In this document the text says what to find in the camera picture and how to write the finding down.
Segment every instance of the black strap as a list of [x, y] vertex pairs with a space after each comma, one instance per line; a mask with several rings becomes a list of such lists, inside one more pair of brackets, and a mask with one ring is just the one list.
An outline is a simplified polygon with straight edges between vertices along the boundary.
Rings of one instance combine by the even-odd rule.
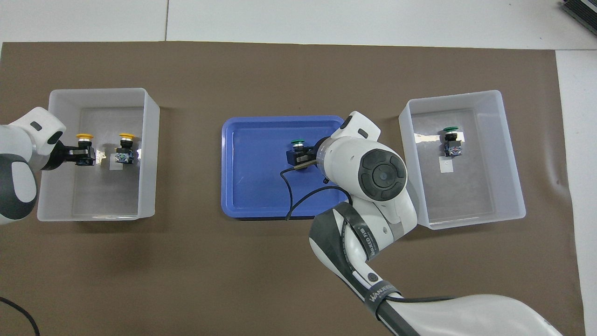
[[391, 293], [397, 293], [398, 290], [388, 281], [382, 280], [375, 285], [373, 285], [367, 294], [365, 294], [365, 306], [367, 309], [379, 320], [377, 317], [377, 308], [386, 298], [386, 296], [390, 295]]
[[363, 246], [365, 253], [367, 254], [367, 261], [375, 258], [379, 254], [379, 246], [377, 241], [369, 229], [369, 226], [365, 223], [363, 218], [350, 204], [341, 202], [334, 206], [334, 209], [344, 217], [346, 222], [350, 224], [359, 242]]

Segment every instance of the translucent storage container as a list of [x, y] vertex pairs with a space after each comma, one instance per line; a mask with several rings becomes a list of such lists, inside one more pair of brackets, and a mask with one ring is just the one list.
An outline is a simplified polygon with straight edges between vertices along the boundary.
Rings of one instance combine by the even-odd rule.
[[[143, 88], [54, 90], [48, 110], [66, 126], [60, 140], [77, 146], [91, 133], [96, 165], [65, 162], [42, 172], [41, 221], [121, 221], [153, 216], [158, 166], [159, 106]], [[120, 133], [136, 136], [134, 164], [111, 163]]]
[[[418, 223], [431, 229], [526, 214], [499, 91], [411, 99], [399, 117]], [[462, 155], [444, 156], [443, 129], [458, 126]]]

